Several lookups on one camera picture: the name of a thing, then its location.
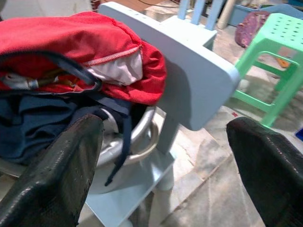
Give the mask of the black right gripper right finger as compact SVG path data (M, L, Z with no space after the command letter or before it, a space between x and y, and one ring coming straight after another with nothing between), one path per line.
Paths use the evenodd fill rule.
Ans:
M267 227L303 225L303 155L281 133L238 117L226 125L241 180Z

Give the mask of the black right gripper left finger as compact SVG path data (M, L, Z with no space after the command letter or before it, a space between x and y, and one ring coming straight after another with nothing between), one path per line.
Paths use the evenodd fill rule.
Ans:
M77 226L97 166L102 132L102 120L91 114L64 131L1 200L1 226Z

